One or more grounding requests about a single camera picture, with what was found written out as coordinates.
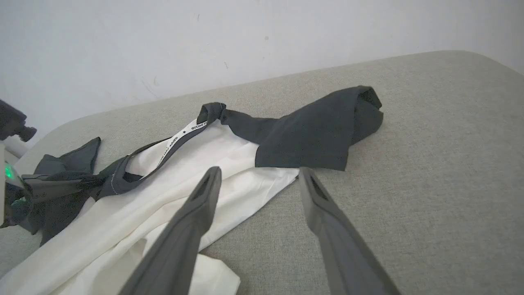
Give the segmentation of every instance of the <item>green led light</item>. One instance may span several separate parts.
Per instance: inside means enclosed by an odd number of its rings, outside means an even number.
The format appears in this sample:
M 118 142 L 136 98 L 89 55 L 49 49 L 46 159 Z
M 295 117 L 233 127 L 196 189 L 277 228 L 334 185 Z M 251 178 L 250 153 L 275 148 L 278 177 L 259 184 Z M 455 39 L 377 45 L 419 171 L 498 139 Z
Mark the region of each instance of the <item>green led light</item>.
M 13 178 L 13 173 L 11 172 L 11 169 L 9 169 L 9 167 L 5 167 L 5 176 Z

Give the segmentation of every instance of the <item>clothing label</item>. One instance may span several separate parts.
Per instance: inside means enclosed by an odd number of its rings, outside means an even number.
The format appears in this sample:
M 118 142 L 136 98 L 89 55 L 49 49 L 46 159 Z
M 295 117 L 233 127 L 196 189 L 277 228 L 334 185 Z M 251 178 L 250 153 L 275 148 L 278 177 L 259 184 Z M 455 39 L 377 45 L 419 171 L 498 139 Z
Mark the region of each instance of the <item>clothing label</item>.
M 174 144 L 179 141 L 182 137 L 188 135 L 189 133 L 195 131 L 195 130 L 198 130 L 204 126 L 206 126 L 208 124 L 207 121 L 203 122 L 203 123 L 200 123 L 200 124 L 197 124 L 197 121 L 194 120 L 193 122 L 189 123 L 189 125 L 187 125 L 184 129 L 182 129 L 180 132 L 178 132 L 177 134 L 175 134 L 173 137 L 171 137 L 168 141 L 167 141 L 167 147 L 166 147 L 166 150 L 164 151 L 162 157 L 160 158 L 160 161 L 158 162 L 157 164 L 157 167 L 160 165 L 160 163 L 162 163 L 163 159 L 166 157 L 166 155 L 169 153 L 169 151 L 171 150 L 171 148 L 173 148 Z

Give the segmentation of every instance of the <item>gray upholstered surface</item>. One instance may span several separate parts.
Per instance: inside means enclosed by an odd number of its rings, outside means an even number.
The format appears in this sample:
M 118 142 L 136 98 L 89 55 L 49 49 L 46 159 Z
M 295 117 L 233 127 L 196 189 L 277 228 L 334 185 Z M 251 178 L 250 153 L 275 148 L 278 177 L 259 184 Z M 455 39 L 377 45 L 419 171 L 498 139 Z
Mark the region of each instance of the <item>gray upholstered surface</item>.
M 100 136 L 98 171 L 172 135 L 203 103 L 279 117 L 355 85 L 375 87 L 384 124 L 350 148 L 346 172 L 317 173 L 403 294 L 523 294 L 524 76 L 481 55 L 402 56 L 96 114 L 16 167 L 30 173 L 44 153 Z M 296 182 L 204 252 L 240 276 L 239 294 L 329 293 Z

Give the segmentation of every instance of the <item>white wall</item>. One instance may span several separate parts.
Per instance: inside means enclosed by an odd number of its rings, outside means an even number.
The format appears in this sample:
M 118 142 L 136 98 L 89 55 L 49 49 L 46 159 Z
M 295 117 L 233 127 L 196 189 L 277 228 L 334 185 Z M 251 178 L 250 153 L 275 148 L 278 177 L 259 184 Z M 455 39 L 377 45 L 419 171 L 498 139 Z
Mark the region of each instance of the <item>white wall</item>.
M 523 32 L 522 0 L 2 0 L 0 98 L 39 129 L 28 147 L 100 111 L 415 52 L 524 73 Z

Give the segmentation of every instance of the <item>white cloth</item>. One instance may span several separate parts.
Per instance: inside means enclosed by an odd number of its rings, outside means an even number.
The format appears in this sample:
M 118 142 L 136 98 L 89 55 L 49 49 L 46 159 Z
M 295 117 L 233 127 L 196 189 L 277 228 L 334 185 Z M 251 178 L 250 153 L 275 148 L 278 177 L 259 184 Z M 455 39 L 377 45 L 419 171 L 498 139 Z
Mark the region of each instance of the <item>white cloth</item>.
M 147 175 L 169 141 L 133 157 L 126 171 Z M 255 168 L 257 147 L 215 121 L 136 189 L 86 202 L 76 220 L 0 280 L 0 294 L 118 294 L 206 170 L 219 166 L 222 187 L 200 250 L 207 247 L 298 175 L 296 168 Z M 190 294 L 235 294 L 239 283 L 223 262 L 198 255 Z

